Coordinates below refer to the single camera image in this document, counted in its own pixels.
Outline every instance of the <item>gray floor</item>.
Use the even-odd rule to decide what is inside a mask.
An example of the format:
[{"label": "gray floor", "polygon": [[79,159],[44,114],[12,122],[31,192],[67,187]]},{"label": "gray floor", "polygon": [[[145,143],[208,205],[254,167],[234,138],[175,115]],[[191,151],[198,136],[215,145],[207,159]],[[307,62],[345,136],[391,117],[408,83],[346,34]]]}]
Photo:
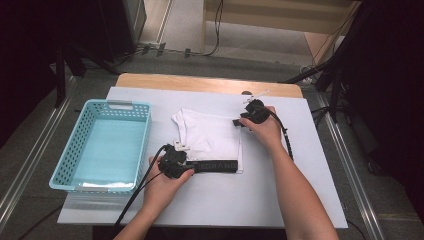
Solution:
[{"label": "gray floor", "polygon": [[[219,57],[190,57],[182,54],[166,53],[156,57],[155,52],[137,55],[119,67],[120,71],[133,73],[162,73],[175,75],[207,76],[236,78],[245,80],[275,82],[288,79],[298,73],[299,66],[283,65],[250,60],[235,60]],[[83,103],[92,98],[105,98],[117,76],[104,70],[91,69],[85,78],[79,79],[70,105],[65,112],[41,160],[35,169],[25,191],[18,201],[1,239],[17,239],[28,228],[43,218],[50,211],[63,203],[65,193],[52,190],[48,186],[49,178],[60,157],[69,134],[75,125]],[[316,92],[312,88],[303,91],[311,109],[319,107]],[[1,197],[12,184],[17,172],[31,151],[55,101],[55,93],[50,94],[37,109],[26,119],[8,143],[0,149],[2,165],[0,192]],[[414,215],[414,210],[404,194],[403,187],[390,177],[378,177],[370,174],[366,168],[366,157],[355,134],[339,116],[340,127],[352,153],[366,191],[373,207],[380,217],[379,221],[387,239],[423,239],[424,228]],[[326,154],[340,200],[345,206],[346,218],[356,224],[367,235],[361,212],[352,193],[348,179],[340,162],[334,141],[328,127],[322,121],[318,128],[321,143]],[[90,226],[60,225],[56,223],[58,213],[49,217],[37,227],[26,239],[90,239]],[[352,225],[348,229],[338,230],[341,239],[362,239],[358,230]]]}]

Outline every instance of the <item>metal frame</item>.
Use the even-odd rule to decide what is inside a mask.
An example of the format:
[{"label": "metal frame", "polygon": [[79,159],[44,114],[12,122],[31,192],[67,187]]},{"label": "metal frame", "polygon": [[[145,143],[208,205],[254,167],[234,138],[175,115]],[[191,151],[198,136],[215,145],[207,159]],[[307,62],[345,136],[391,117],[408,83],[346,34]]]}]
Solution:
[{"label": "metal frame", "polygon": [[[328,101],[325,96],[317,93],[318,102],[321,107],[328,106]],[[343,164],[343,168],[346,172],[349,184],[352,187],[353,195],[355,196],[356,202],[358,203],[359,210],[364,220],[365,226],[368,230],[368,234],[371,239],[383,240],[385,239],[383,230],[378,222],[377,216],[374,212],[372,204],[368,198],[364,186],[362,185],[361,178],[356,171],[355,163],[350,156],[349,150],[343,140],[342,133],[340,132],[337,123],[334,123],[330,114],[327,113],[326,122],[330,130],[331,136],[333,137],[337,151],[340,156],[340,160]]]},{"label": "metal frame", "polygon": [[28,154],[24,164],[22,165],[19,173],[16,175],[15,180],[9,187],[8,191],[4,195],[3,199],[0,202],[0,233],[6,226],[7,221],[12,215],[13,210],[15,209],[22,193],[25,190],[26,185],[31,179],[32,174],[35,171],[35,168],[38,165],[38,162],[41,159],[47,145],[49,144],[54,132],[56,131],[57,126],[60,123],[66,109],[68,108],[69,102],[72,98],[73,92],[77,85],[77,80],[79,77],[71,77],[67,83],[67,94],[66,98],[62,104],[53,109],[50,114],[47,123],[35,142],[31,152]]}]

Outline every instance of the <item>right hand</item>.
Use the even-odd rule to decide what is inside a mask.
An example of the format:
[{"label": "right hand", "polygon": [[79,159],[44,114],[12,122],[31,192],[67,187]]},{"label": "right hand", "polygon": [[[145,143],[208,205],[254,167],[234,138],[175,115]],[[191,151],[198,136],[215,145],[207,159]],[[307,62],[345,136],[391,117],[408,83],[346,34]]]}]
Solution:
[{"label": "right hand", "polygon": [[[275,112],[275,108],[272,106],[267,106],[269,110],[273,113]],[[247,118],[240,118],[240,123],[244,126],[252,130],[258,140],[270,151],[275,148],[279,148],[282,146],[281,143],[281,127],[280,124],[273,116],[269,116],[268,119],[261,123],[256,124],[250,121]]]}]

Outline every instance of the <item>black wire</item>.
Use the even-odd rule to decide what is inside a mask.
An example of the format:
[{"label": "black wire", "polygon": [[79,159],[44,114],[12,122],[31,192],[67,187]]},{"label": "black wire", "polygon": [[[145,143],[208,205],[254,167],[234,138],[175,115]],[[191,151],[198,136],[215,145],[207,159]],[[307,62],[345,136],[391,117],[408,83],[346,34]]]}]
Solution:
[{"label": "black wire", "polygon": [[[209,53],[197,53],[197,52],[186,53],[185,51],[180,51],[180,50],[158,49],[158,48],[150,48],[149,50],[155,50],[155,51],[161,51],[161,52],[184,53],[184,54],[188,54],[188,55],[191,55],[191,56],[211,56],[211,55],[213,55],[219,49],[219,43],[220,43],[220,41],[219,41],[219,39],[220,39],[220,37],[219,37],[219,30],[220,30],[220,27],[221,27],[221,18],[222,18],[222,9],[223,8],[224,8],[224,0],[221,0],[221,2],[218,5],[218,8],[216,10],[216,13],[215,13],[216,44],[215,44],[215,48],[211,52],[209,52]],[[131,54],[125,55],[123,57],[117,58],[116,60],[122,59],[122,58],[126,58],[126,57],[131,57],[131,56],[134,56],[134,55],[136,55],[138,53],[141,53],[143,51],[144,51],[144,49],[141,49],[141,50],[136,51],[134,53],[131,53]]]},{"label": "black wire", "polygon": [[46,221],[49,217],[51,217],[53,214],[55,214],[57,211],[59,211],[60,209],[62,209],[63,204],[60,205],[59,207],[53,209],[49,214],[47,214],[46,216],[44,216],[42,219],[40,219],[36,224],[34,224],[31,228],[29,228],[24,234],[22,234],[18,240],[22,240],[24,239],[26,236],[28,236],[32,231],[34,231],[34,229],[36,229],[40,224],[42,224],[44,221]]},{"label": "black wire", "polygon": [[218,51],[219,49],[219,29],[221,27],[221,18],[222,18],[222,9],[224,8],[224,0],[221,0],[221,2],[218,5],[218,9],[216,10],[216,14],[215,14],[215,33],[216,33],[216,44],[215,44],[215,48],[207,54],[204,54],[203,56],[210,56],[212,54],[214,54],[215,52]]},{"label": "black wire", "polygon": [[365,237],[365,234],[361,231],[361,229],[356,225],[356,224],[354,224],[353,222],[351,222],[351,221],[349,221],[349,220],[347,220],[346,219],[346,221],[348,222],[348,223],[350,223],[352,226],[354,226],[358,231],[359,231],[359,233],[362,235],[362,238],[364,238],[364,240],[366,240],[367,238]]},{"label": "black wire", "polygon": [[119,225],[120,225],[122,219],[125,216],[125,213],[128,211],[128,209],[130,208],[131,204],[134,202],[135,198],[140,193],[140,191],[147,185],[147,183],[145,185],[143,185],[143,183],[144,183],[144,181],[146,181],[146,178],[149,175],[150,171],[152,170],[153,165],[155,164],[157,158],[159,157],[160,152],[162,152],[162,150],[164,150],[164,149],[167,149],[169,146],[170,146],[169,144],[168,145],[163,145],[158,150],[158,152],[156,153],[155,157],[153,158],[152,162],[150,163],[149,168],[146,171],[146,174],[144,175],[143,179],[141,180],[140,185],[134,191],[134,193],[131,195],[130,200],[128,200],[128,203],[125,205],[124,209],[122,210],[121,215],[119,215],[118,219],[116,220],[115,224],[113,225],[112,230],[111,230],[110,234],[108,235],[108,239],[112,239],[113,236],[115,235],[115,233],[117,233],[117,230],[119,228]]}]

